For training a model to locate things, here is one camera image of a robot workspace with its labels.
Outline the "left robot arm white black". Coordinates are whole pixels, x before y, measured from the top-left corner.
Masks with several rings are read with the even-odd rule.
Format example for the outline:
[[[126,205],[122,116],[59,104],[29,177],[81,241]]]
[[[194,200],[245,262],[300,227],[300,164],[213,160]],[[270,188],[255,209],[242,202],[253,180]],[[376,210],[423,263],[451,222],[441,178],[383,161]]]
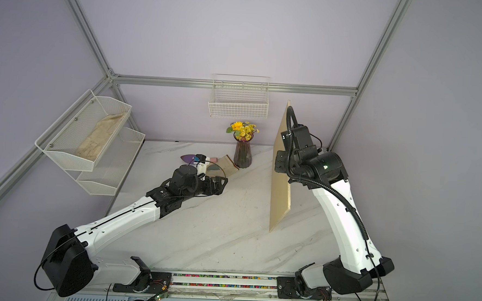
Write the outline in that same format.
[[[45,272],[61,297],[98,284],[120,284],[142,293],[155,280],[139,256],[114,261],[101,258],[100,252],[130,232],[178,210],[189,199],[221,195],[227,183],[225,174],[207,176],[205,165],[182,165],[171,178],[129,206],[77,228],[65,224],[56,228],[37,269]]]

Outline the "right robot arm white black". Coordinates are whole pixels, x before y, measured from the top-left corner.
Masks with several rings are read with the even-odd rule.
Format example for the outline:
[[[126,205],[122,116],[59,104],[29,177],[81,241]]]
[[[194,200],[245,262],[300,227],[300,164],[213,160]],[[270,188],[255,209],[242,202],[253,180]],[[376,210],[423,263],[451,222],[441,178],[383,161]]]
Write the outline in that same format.
[[[338,294],[361,293],[394,271],[393,261],[372,242],[353,200],[348,172],[334,152],[323,152],[312,141],[306,125],[298,123],[294,109],[285,111],[284,144],[276,152],[274,169],[289,183],[312,191],[321,205],[337,241],[339,256],[323,265],[300,268],[294,276],[297,294],[309,296],[322,287]]]

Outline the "light plywood board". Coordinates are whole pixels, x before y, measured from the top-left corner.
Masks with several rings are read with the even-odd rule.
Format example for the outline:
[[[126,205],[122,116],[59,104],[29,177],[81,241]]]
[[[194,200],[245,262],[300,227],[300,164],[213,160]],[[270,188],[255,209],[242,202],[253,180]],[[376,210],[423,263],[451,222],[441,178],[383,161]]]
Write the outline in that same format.
[[[270,219],[269,232],[272,232],[275,227],[283,220],[291,209],[291,189],[288,183],[288,177],[285,173],[278,173],[275,171],[275,162],[277,161],[277,154],[279,151],[284,151],[284,143],[282,142],[281,133],[287,130],[286,115],[287,108],[291,105],[291,101],[287,101],[286,109],[282,116],[281,124],[279,125],[276,139],[273,146],[273,171],[271,176],[271,203],[270,203]]]

